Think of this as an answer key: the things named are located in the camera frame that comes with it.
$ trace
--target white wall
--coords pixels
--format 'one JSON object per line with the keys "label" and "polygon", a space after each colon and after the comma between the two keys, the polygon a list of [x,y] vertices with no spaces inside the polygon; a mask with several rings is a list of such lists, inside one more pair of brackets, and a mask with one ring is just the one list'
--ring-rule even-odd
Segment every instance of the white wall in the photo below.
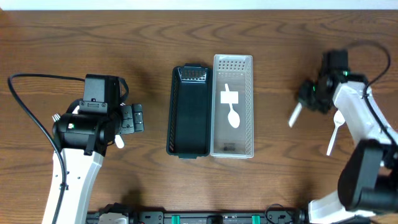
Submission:
{"label": "white wall", "polygon": [[3,10],[398,9],[398,0],[0,0]]}

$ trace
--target white spoon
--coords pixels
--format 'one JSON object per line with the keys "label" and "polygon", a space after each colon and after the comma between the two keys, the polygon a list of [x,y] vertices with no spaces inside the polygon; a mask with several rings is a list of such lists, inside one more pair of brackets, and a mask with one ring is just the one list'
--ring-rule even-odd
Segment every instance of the white spoon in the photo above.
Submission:
{"label": "white spoon", "polygon": [[343,114],[341,114],[340,110],[336,111],[335,117],[333,118],[333,120],[335,122],[335,130],[333,131],[333,134],[331,135],[328,152],[326,153],[326,155],[328,155],[328,156],[330,156],[331,150],[333,149],[333,145],[335,143],[338,128],[346,122],[346,120],[344,119]]}
{"label": "white spoon", "polygon": [[[229,88],[228,88],[228,84],[225,83],[225,91],[229,92]],[[234,110],[234,108],[232,107],[232,103],[229,102],[229,108],[231,109],[229,111],[228,114],[228,121],[229,124],[233,127],[233,128],[238,128],[239,124],[241,122],[238,113]]]}

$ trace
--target plastic tray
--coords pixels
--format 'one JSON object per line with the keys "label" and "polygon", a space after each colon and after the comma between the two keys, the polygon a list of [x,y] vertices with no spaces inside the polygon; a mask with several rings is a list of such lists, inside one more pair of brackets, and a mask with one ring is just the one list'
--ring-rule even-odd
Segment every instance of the plastic tray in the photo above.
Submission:
{"label": "plastic tray", "polygon": [[[232,98],[225,97],[226,84]],[[229,102],[238,113],[240,124],[228,120]],[[213,68],[213,106],[211,155],[247,159],[254,156],[253,70],[250,55],[215,55]]]}
{"label": "plastic tray", "polygon": [[195,159],[210,153],[211,69],[185,64],[173,69],[167,153]]}

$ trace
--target black tray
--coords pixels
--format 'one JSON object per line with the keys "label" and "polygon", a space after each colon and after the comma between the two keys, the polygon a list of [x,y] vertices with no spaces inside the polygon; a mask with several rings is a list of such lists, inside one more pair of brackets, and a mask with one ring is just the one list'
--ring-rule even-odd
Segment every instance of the black tray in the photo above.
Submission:
{"label": "black tray", "polygon": [[210,153],[211,69],[199,64],[175,67],[170,94],[166,151],[184,159]]}

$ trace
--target wooden table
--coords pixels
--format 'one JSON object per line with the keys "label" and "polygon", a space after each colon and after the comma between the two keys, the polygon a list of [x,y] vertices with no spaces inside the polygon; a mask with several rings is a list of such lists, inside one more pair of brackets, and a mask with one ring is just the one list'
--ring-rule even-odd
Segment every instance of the wooden table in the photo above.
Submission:
{"label": "wooden table", "polygon": [[[127,102],[142,103],[145,131],[126,136],[124,149],[108,147],[90,210],[114,202],[167,211],[305,207],[336,189],[353,141],[344,126],[333,155],[325,155],[333,113],[304,110],[290,129],[294,94],[304,79],[316,78],[323,51],[378,40],[393,62],[374,95],[397,128],[397,23],[395,11],[0,12],[0,222],[40,223],[52,175],[53,149],[9,93],[9,75],[121,76],[130,87]],[[253,159],[182,160],[165,151],[172,69],[212,66],[214,54],[253,56]],[[352,70],[368,78],[386,62],[371,47],[349,56]],[[83,84],[73,81],[20,78],[15,85],[48,130],[51,115],[83,96]]]}

